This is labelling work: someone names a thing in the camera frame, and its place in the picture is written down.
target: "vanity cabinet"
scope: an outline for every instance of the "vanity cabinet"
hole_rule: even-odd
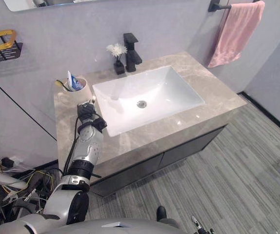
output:
[[[215,129],[209,133],[199,136],[189,142],[183,143],[164,153],[160,162],[159,169],[166,167],[174,162],[184,159],[192,154],[202,151],[222,130],[224,127]]]
[[[203,150],[223,129],[224,126],[217,128],[113,176],[97,181],[91,185],[90,191],[100,196],[110,195],[128,184]]]
[[[128,184],[156,172],[162,156],[163,154],[159,154],[129,169],[118,172],[116,175],[98,181],[90,187],[90,191],[100,196],[110,195]]]

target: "marble countertop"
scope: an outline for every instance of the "marble countertop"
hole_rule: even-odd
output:
[[[104,143],[101,157],[94,173],[110,176],[124,168],[146,160],[190,139],[227,124],[237,109],[246,102],[204,68],[187,52],[164,56],[137,65],[133,73],[117,75],[113,70],[77,76],[92,85],[131,76],[147,70],[171,65],[183,79],[205,100],[205,104],[170,117],[110,137],[103,131]],[[61,88],[55,87],[54,105],[58,140],[59,167],[64,163],[71,148],[77,110],[75,104],[65,105],[58,99]],[[98,104],[97,113],[101,114]]]

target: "bathroom sink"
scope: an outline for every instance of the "bathroom sink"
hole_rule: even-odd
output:
[[[93,89],[110,137],[205,103],[171,66],[95,84]]]

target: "toothpaste tube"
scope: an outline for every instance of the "toothpaste tube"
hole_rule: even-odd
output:
[[[71,91],[78,91],[83,88],[83,85],[70,73],[70,71],[67,71],[67,84]]]

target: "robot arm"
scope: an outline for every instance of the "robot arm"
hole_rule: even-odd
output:
[[[106,122],[96,114],[90,102],[77,106],[81,126],[79,137],[70,152],[65,174],[49,197],[43,214],[30,214],[0,225],[0,233],[41,234],[53,228],[85,220],[88,210],[90,177],[103,142],[102,129]]]

